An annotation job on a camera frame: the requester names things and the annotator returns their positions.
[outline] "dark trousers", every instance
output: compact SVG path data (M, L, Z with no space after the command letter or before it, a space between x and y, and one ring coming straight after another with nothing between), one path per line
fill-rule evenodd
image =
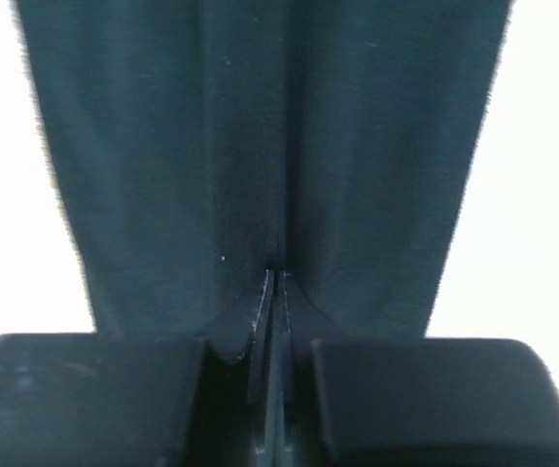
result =
M18 0L99 331L187 332L261 269L423 336L508 0Z

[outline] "black block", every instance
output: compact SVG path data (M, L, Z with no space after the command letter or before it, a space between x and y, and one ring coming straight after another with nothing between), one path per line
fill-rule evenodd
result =
M0 336L0 465L174 466L203 341Z
M314 342L334 466L559 466L559 397L525 344Z

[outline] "black plastic piece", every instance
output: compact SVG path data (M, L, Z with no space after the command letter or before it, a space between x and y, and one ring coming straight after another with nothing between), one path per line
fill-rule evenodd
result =
M559 467L559 397L527 345L315 341L330 465Z
M202 340L0 336L0 466L177 466Z

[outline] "white wall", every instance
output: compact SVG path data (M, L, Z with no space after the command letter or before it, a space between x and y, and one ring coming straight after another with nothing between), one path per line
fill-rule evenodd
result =
M518 0L430 336L521 339L559 385L559 1ZM0 0L0 333L90 331Z

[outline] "black rubber pad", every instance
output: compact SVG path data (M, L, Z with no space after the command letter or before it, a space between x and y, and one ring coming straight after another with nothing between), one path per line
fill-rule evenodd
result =
M186 337L1 336L0 465L179 465L203 353Z
M314 342L332 465L559 466L559 397L527 345Z

